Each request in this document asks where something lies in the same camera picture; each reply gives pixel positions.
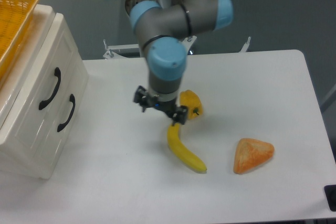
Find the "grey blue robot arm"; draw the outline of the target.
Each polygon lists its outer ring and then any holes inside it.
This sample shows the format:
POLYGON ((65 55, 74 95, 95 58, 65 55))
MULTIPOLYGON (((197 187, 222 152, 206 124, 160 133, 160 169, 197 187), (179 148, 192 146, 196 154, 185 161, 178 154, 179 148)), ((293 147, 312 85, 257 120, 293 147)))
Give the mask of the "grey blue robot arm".
POLYGON ((131 27, 149 69, 149 86, 136 89, 134 102, 162 111, 173 124, 184 124, 188 109, 176 104, 187 59, 182 41, 230 25, 233 15, 231 0, 181 0, 169 6, 140 0, 132 6, 131 27))

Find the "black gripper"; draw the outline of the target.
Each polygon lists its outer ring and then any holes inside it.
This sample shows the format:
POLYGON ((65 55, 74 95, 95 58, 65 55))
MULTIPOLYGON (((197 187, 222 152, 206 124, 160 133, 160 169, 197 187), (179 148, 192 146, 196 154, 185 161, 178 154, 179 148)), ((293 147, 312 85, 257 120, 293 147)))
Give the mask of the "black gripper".
POLYGON ((138 86, 133 102, 142 108, 145 112, 147 108, 154 108, 165 113, 169 118, 172 118, 172 126, 176 124, 184 125, 188 117, 188 107, 176 105, 177 96, 172 97, 170 94, 154 94, 143 87, 138 86))

